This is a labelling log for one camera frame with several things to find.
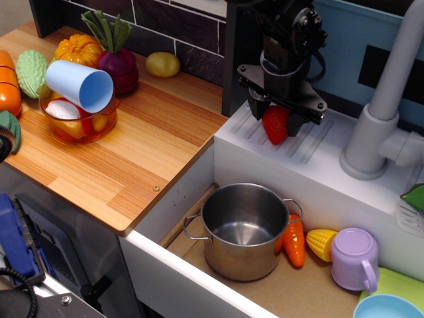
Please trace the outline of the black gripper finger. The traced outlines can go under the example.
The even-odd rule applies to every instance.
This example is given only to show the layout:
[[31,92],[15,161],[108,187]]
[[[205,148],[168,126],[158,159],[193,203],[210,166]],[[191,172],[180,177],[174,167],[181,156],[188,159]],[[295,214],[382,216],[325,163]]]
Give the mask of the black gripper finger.
[[291,112],[287,120],[288,136],[297,136],[304,123],[305,117],[303,115]]
[[271,101],[264,95],[257,93],[251,87],[248,88],[248,104],[252,115],[256,120],[260,120],[265,110],[270,106]]

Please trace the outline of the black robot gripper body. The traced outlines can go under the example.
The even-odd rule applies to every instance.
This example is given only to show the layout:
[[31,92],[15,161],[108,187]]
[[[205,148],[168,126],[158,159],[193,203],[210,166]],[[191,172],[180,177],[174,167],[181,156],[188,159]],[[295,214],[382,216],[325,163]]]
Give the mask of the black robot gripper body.
[[308,58],[292,72],[285,72],[277,64],[265,58],[262,52],[259,65],[241,64],[237,68],[239,82],[247,89],[252,88],[264,95],[271,104],[281,105],[289,112],[305,117],[305,123],[321,124],[327,103],[312,88],[311,84],[323,78],[326,71],[324,58],[320,52],[312,55],[321,66],[321,72],[307,76],[311,60]]

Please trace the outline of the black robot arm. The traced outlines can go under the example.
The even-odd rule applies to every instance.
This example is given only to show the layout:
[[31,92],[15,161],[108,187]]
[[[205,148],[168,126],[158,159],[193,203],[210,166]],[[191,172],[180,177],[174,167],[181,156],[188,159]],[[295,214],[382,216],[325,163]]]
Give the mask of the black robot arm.
[[296,136],[305,123],[320,124],[327,103],[312,88],[326,71],[320,49],[327,33],[312,1],[231,1],[254,15],[263,34],[259,63],[240,64],[239,82],[260,120],[272,103],[289,111],[287,129]]

